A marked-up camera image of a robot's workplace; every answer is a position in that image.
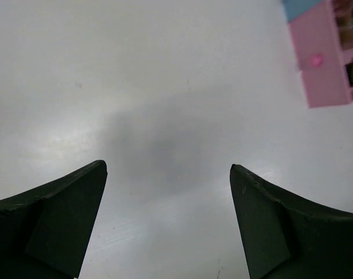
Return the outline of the black grinder spice bottle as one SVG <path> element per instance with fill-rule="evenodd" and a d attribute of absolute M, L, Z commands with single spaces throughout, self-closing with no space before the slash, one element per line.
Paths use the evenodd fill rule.
<path fill-rule="evenodd" d="M 353 48 L 353 0 L 332 1 L 340 44 L 343 50 Z"/>

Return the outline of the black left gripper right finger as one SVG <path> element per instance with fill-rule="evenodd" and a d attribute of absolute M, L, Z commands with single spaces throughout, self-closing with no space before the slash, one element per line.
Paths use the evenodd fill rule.
<path fill-rule="evenodd" d="M 230 185 L 251 278 L 353 278 L 353 213 L 307 200 L 238 164 Z"/>

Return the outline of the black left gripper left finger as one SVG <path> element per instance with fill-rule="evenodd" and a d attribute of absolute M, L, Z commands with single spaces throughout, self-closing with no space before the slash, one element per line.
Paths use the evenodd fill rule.
<path fill-rule="evenodd" d="M 96 160 L 0 200 L 0 278 L 78 278 L 107 179 Z"/>

